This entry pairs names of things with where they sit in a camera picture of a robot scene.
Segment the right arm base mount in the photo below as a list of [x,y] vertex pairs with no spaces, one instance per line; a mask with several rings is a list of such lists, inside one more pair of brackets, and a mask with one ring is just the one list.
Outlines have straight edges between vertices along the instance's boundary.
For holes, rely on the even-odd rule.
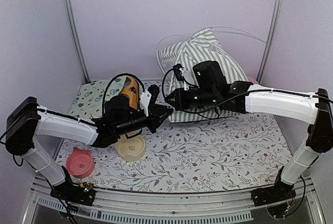
[[277,182],[273,186],[257,188],[251,191],[251,199],[255,206],[262,206],[294,198],[296,192],[293,185]]

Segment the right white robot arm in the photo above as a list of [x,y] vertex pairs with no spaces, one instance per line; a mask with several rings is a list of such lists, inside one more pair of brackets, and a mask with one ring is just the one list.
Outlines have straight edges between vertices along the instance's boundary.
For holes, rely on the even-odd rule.
[[249,81],[227,83],[217,61],[196,64],[188,72],[181,64],[170,69],[183,87],[174,89],[164,100],[175,110],[202,115],[212,110],[247,114],[263,113],[293,119],[308,125],[301,146],[281,169],[269,190],[273,201],[289,193],[305,170],[320,154],[332,149],[332,100],[327,91],[295,92],[265,87]]

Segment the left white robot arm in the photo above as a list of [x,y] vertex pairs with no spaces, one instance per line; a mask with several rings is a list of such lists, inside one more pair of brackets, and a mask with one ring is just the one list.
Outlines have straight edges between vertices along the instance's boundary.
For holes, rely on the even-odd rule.
[[134,110],[123,96],[106,103],[106,112],[100,118],[79,119],[47,109],[35,97],[26,98],[7,118],[6,131],[1,143],[7,151],[26,160],[41,173],[66,200],[77,196],[69,173],[57,164],[38,143],[37,136],[68,139],[97,148],[115,144],[120,136],[147,128],[151,133],[162,125],[172,109],[145,100],[139,110]]

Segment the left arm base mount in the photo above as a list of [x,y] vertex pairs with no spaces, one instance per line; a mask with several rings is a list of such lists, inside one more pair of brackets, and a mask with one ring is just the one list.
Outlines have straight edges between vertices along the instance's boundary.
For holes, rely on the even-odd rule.
[[88,189],[85,186],[77,186],[68,181],[52,186],[50,195],[70,203],[77,203],[86,206],[92,206],[95,200],[96,191]]

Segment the green patterned cushion mat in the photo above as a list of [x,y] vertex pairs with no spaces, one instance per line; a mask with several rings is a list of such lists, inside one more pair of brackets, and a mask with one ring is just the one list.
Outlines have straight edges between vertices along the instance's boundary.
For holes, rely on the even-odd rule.
[[[100,118],[105,88],[111,79],[95,81],[80,87],[68,114],[77,118]],[[107,90],[105,102],[118,95],[125,84],[126,76],[116,78]]]

